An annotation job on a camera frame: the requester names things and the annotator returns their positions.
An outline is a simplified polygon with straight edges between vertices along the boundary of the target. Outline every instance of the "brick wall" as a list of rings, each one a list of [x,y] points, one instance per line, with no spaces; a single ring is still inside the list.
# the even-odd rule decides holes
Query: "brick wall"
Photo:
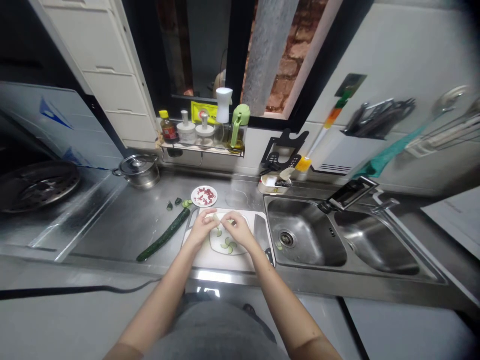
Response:
[[[282,113],[328,0],[300,0],[266,111]]]

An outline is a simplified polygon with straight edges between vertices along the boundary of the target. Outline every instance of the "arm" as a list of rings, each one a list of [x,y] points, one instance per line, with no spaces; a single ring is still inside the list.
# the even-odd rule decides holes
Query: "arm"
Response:
[[[236,224],[230,224],[229,219],[235,220]],[[249,252],[261,290],[290,358],[341,360],[307,309],[270,264],[243,216],[230,212],[223,217],[222,224]]]
[[[216,211],[217,209],[208,209],[198,215],[190,236],[166,275],[128,324],[105,360],[139,359],[138,356],[124,356],[124,350],[134,349],[136,354],[145,354],[159,339],[167,335],[184,293],[195,257],[202,248],[207,234],[220,224],[213,217],[206,218],[207,214]]]

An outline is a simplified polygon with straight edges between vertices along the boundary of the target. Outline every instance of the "pot handle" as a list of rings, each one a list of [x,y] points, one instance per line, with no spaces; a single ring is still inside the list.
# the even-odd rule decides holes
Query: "pot handle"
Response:
[[[111,173],[115,176],[118,176],[118,177],[123,177],[125,176],[125,174],[123,172],[119,172],[120,169],[116,168],[115,170],[112,170]]]

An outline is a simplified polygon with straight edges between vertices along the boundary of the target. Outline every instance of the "hand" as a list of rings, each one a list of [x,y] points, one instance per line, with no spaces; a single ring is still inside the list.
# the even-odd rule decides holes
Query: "hand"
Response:
[[[188,236],[185,244],[192,245],[193,249],[198,252],[210,232],[220,225],[220,221],[215,220],[212,216],[207,217],[208,214],[216,213],[217,209],[211,208],[201,212],[193,224],[191,233]]]
[[[247,221],[240,213],[236,211],[229,212],[223,217],[221,223],[233,238],[248,252],[251,252],[254,246],[258,245],[250,231]]]

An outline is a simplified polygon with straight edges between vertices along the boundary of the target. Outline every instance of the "dish brush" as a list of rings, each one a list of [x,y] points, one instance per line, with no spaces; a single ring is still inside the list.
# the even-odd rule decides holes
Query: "dish brush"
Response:
[[[320,134],[318,134],[318,137],[316,138],[315,142],[313,143],[310,151],[308,152],[307,156],[301,157],[300,161],[296,165],[295,169],[298,171],[304,173],[310,169],[310,165],[312,165],[312,159],[310,158],[312,154],[314,153],[315,149],[317,146],[320,144],[322,139],[325,137],[325,135],[329,132],[330,128],[334,124],[335,120],[339,117],[340,113],[342,112],[343,108],[347,103],[349,102],[349,97],[352,94],[351,91],[347,90],[343,94],[340,100],[336,103],[335,107],[331,110],[330,115],[328,116],[328,119],[325,121],[325,124],[323,124],[323,127],[321,128]]]

